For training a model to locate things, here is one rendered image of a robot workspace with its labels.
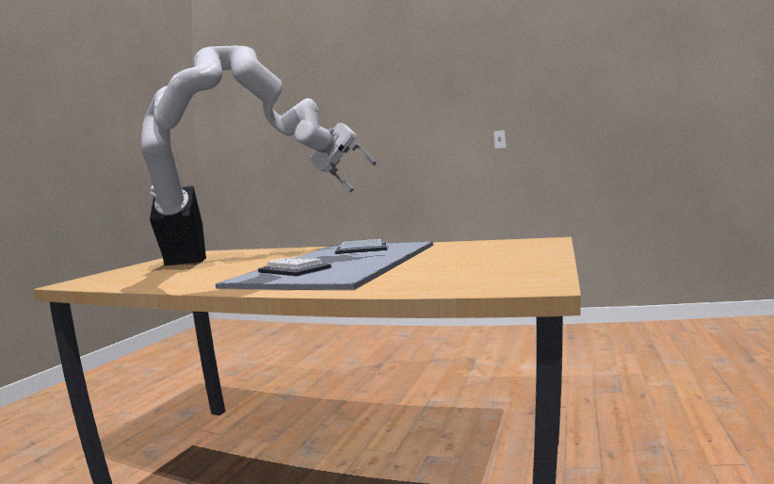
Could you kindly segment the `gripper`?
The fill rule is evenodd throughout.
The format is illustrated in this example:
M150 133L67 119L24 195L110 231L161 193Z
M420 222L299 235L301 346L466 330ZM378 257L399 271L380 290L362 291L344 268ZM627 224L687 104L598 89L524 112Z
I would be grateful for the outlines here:
M342 123L338 123L334 127L333 134L335 137L334 142L338 145L338 147L341 144L345 147L343 149L344 153L347 153L349 149L351 149L352 151L355 151L356 148L358 148L364 154L364 157L372 165L376 166L377 161L370 154L368 154L358 143L353 142L356 138L356 134L348 126ZM340 160L334 165L331 161L329 161L329 156L327 153L321 153L319 151L315 151L311 156L311 161L319 170L322 170L324 172L328 172L330 170L330 174L334 175L349 192L352 192L354 190L354 188L348 183L348 181L343 180L336 173L338 169L335 166L339 163Z

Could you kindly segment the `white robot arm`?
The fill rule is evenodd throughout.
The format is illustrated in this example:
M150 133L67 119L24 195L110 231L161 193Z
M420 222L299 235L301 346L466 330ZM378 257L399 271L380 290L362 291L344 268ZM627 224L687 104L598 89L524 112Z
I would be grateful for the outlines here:
M272 109L282 91L282 81L258 61L251 48L206 47L195 55L194 68L176 73L168 86L154 95L142 124L141 151L152 179L151 191L155 192L150 196L155 197L155 209L162 215L179 213L188 204L170 145L170 129L179 123L192 96L214 88L222 71L227 70L232 70L234 79L263 101L265 116L278 131L286 136L295 134L299 143L327 153L334 165L344 155L344 146L334 142L334 129L319 126L318 107L312 99L301 101L282 116Z

